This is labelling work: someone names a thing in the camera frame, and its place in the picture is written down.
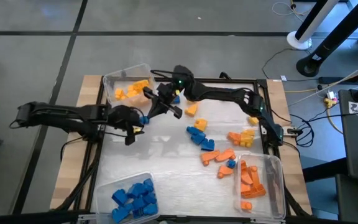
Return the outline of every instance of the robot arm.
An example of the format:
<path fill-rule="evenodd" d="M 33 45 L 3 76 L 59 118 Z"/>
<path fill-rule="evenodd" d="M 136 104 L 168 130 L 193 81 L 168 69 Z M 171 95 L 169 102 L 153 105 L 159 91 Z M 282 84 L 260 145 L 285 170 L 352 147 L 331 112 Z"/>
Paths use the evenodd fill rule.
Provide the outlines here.
<path fill-rule="evenodd" d="M 162 75 L 158 70 L 152 73 Z M 190 101 L 201 101 L 205 99 L 231 101 L 237 103 L 241 110 L 249 116 L 258 118 L 260 124 L 266 129 L 268 141 L 274 146 L 283 144 L 283 128 L 275 124 L 273 118 L 266 110 L 263 98 L 248 88 L 216 88 L 205 86 L 194 79 L 194 75 L 186 67 L 177 65 L 172 74 L 171 83 L 159 84 L 158 95 L 153 94 L 150 88 L 143 89 L 144 95 L 152 100 L 152 107 L 147 115 L 152 118 L 168 110 L 173 112 L 176 118 L 180 118 L 182 110 L 170 103 L 183 91 L 184 96 Z"/>

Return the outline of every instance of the floor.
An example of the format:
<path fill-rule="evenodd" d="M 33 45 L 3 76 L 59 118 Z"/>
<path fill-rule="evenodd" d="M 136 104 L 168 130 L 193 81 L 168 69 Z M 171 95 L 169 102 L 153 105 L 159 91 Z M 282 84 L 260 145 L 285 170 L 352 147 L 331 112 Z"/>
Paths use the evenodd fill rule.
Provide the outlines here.
<path fill-rule="evenodd" d="M 12 211 L 33 149 L 40 157 L 23 212 L 48 210 L 60 164 L 59 150 L 67 139 L 55 128 L 9 129 L 19 105 L 44 101 L 74 106 L 83 75 L 104 75 L 140 63 L 164 70 L 186 65 L 197 77 L 217 77 L 225 71 L 233 78 L 265 78 L 261 71 L 264 63 L 289 47 L 287 33 L 301 24 L 293 14 L 276 15 L 272 11 L 276 2 L 0 1 L 0 138 L 4 140 L 0 146 L 0 215 Z M 356 4 L 357 0 L 339 3 L 331 11 L 313 36 L 314 48 Z M 296 9 L 311 7 L 312 3 L 304 2 L 297 3 Z M 282 4 L 274 9 L 282 14 L 289 12 Z M 357 37 L 358 30 L 326 60 L 319 77 L 344 77 L 358 68 Z M 305 55 L 302 51 L 283 52 L 268 63 L 266 74 L 274 79 L 281 75 L 289 80 L 304 79 L 295 64 Z M 317 82 L 284 85 L 286 90 L 303 90 L 315 88 Z M 354 86 L 341 85 L 333 90 L 343 88 Z M 288 93 L 287 101 L 292 103 L 308 94 Z M 304 118 L 323 110 L 318 96 L 290 107 L 290 113 Z M 341 128 L 340 119 L 333 120 Z M 312 147 L 300 147 L 304 167 L 344 157 L 342 135 L 328 121 L 319 120 L 313 127 L 316 141 Z M 332 218 L 324 213 L 334 213 L 335 209 L 321 205 L 320 192 L 314 189 L 308 184 L 315 214 Z"/>

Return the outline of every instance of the white stand base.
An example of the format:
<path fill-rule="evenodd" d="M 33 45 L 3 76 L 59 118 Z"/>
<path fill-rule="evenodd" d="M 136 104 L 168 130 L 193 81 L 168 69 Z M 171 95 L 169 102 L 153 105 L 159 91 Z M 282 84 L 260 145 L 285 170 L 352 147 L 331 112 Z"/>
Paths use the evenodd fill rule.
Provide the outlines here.
<path fill-rule="evenodd" d="M 287 42 L 291 45 L 291 47 L 298 50 L 306 50 L 311 48 L 311 39 L 308 39 L 305 42 L 299 42 L 295 38 L 296 31 L 292 31 L 287 35 Z"/>

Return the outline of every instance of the wooden table frame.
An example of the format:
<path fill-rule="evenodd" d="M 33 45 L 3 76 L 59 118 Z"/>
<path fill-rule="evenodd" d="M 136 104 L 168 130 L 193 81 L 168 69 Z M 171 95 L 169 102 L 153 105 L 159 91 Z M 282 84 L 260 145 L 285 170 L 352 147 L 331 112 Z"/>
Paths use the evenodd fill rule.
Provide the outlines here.
<path fill-rule="evenodd" d="M 76 106 L 84 106 L 96 103 L 101 79 L 101 75 L 84 76 Z M 280 80 L 266 80 L 266 84 L 272 109 L 281 117 L 290 120 L 287 100 L 285 98 L 282 82 Z M 103 94 L 102 102 L 105 101 L 106 95 Z M 275 115 L 273 116 L 273 119 L 275 123 L 280 124 L 281 126 L 291 125 L 289 122 L 284 121 Z M 68 136 L 68 141 L 78 137 L 79 135 L 77 133 L 70 133 Z M 295 139 L 293 138 L 284 137 L 284 141 L 296 145 Z M 59 206 L 78 183 L 81 175 L 81 168 L 85 158 L 86 145 L 87 143 L 85 141 L 78 141 L 66 146 L 63 160 L 60 165 L 55 190 L 52 196 L 52 201 L 50 203 L 50 208 L 56 208 Z M 291 192 L 295 200 L 301 205 L 302 209 L 311 214 L 311 207 L 306 191 L 305 180 L 303 179 L 299 153 L 291 146 L 287 146 L 285 144 L 280 146 L 278 149 L 283 164 L 283 173 L 287 189 Z M 90 161 L 94 156 L 94 152 L 95 150 L 93 149 L 89 157 Z M 88 189 L 89 181 L 84 187 L 81 200 L 78 202 L 79 208 L 85 208 Z"/>

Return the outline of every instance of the plastic bin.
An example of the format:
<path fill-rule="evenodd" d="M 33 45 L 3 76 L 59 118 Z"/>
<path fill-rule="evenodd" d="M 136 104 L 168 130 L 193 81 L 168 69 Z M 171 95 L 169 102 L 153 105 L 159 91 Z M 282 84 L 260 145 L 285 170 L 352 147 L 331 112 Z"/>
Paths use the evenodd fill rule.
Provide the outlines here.
<path fill-rule="evenodd" d="M 125 100 L 116 100 L 115 91 L 116 88 L 120 88 L 123 89 L 125 93 L 127 93 L 127 88 L 129 85 L 136 81 L 145 79 L 149 81 L 150 88 L 155 90 L 156 84 L 154 76 L 150 72 L 150 66 L 145 63 L 105 75 L 103 77 L 103 85 L 104 89 L 106 90 L 107 100 L 109 101 L 110 105 L 141 107 L 141 105 L 139 106 L 135 102 L 146 99 L 142 93 L 130 98 L 126 98 Z"/>
<path fill-rule="evenodd" d="M 241 196 L 241 161 L 245 161 L 247 167 L 258 167 L 259 181 L 264 185 L 266 195 L 256 198 Z M 238 200 L 235 201 L 235 208 L 245 217 L 264 220 L 285 218 L 283 169 L 278 157 L 251 153 L 240 155 L 236 172 L 236 192 Z M 252 203 L 252 210 L 249 212 L 241 210 L 241 201 Z"/>
<path fill-rule="evenodd" d="M 151 179 L 154 184 L 154 193 L 157 198 L 157 208 L 158 208 L 158 192 L 155 187 L 155 182 L 153 180 L 153 175 L 151 172 L 143 172 L 140 174 L 134 174 L 109 184 L 104 184 L 99 186 L 96 189 L 96 221 L 98 224 L 116 224 L 116 222 L 111 217 L 111 211 L 115 208 L 118 208 L 118 204 L 111 198 L 113 193 L 116 190 L 124 189 L 127 191 L 133 184 L 143 183 L 146 179 Z M 156 219 L 160 216 L 160 209 L 155 215 L 148 215 L 141 218 L 134 218 L 132 213 L 126 217 L 119 224 L 140 224 L 153 219 Z"/>

